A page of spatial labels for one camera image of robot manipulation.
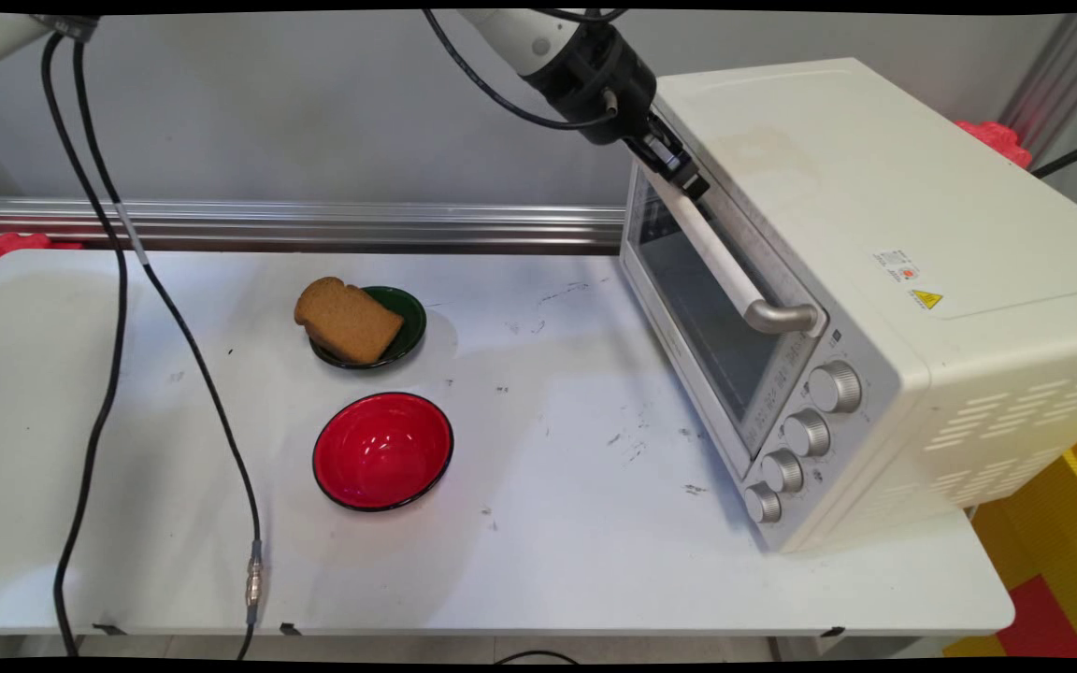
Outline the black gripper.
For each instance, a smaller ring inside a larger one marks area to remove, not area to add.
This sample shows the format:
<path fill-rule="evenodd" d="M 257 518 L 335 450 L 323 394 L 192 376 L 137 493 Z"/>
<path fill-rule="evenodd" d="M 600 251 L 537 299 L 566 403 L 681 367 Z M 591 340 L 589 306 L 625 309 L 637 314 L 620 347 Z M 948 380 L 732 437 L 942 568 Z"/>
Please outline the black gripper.
<path fill-rule="evenodd" d="M 527 84 L 591 144 L 623 141 L 637 156 L 699 204 L 710 188 L 679 136 L 655 115 L 655 76 L 610 24 L 582 24 Z"/>

